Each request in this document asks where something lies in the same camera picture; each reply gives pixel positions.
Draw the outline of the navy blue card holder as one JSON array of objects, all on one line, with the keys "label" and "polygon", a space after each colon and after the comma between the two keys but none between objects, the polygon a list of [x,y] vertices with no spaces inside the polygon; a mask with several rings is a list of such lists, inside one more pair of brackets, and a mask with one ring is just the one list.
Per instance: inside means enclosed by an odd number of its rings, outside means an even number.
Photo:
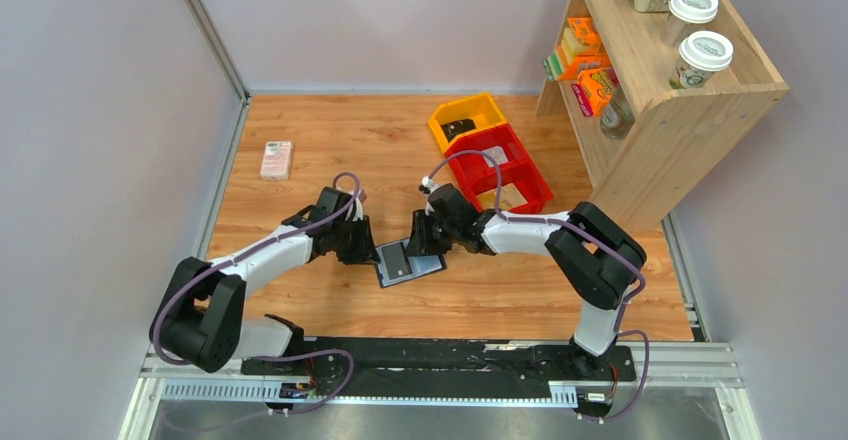
[{"label": "navy blue card holder", "polygon": [[[409,239],[397,240],[402,241],[404,243],[404,247],[406,247],[409,243]],[[403,278],[400,281],[397,281],[391,285],[385,285],[383,280],[383,275],[385,274],[384,267],[382,265],[382,255],[380,249],[383,245],[390,244],[393,242],[385,243],[376,247],[377,253],[379,254],[379,263],[375,266],[376,276],[378,280],[378,284],[381,288],[389,288],[392,286],[400,285],[402,283],[421,278],[424,276],[432,275],[438,272],[442,272],[447,269],[447,264],[443,255],[428,255],[428,256],[419,256],[419,257],[411,257],[406,253],[408,262],[411,266],[411,274],[407,277]]]}]

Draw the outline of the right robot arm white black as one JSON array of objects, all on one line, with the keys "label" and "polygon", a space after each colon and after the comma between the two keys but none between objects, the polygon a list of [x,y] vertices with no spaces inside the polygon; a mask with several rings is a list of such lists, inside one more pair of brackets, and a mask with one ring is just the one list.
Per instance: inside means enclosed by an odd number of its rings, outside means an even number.
[{"label": "right robot arm white black", "polygon": [[414,211],[410,257],[442,255],[459,245],[472,254],[551,258],[582,300],[572,342],[600,357],[614,345],[627,303],[645,287],[643,247],[591,202],[555,214],[481,210],[453,185],[427,192]]}]

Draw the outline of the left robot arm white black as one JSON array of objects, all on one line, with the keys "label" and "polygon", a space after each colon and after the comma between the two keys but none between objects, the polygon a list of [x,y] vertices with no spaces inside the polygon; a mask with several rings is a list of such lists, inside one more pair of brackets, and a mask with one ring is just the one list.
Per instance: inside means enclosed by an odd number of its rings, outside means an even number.
[{"label": "left robot arm white black", "polygon": [[345,265],[379,261],[357,191],[326,187],[315,204],[260,240],[213,260],[181,260],[150,326],[155,352],[169,364],[209,373],[231,359],[284,355],[295,325],[275,315],[248,320],[246,301],[282,274],[329,253]]}]

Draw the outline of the grey VIP credit card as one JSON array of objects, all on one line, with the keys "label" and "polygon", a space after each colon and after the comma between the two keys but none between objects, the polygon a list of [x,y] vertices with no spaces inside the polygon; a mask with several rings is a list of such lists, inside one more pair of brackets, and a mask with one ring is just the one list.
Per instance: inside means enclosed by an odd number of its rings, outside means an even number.
[{"label": "grey VIP credit card", "polygon": [[383,275],[385,285],[391,285],[411,274],[411,266],[402,241],[383,245],[380,252],[385,270]]}]

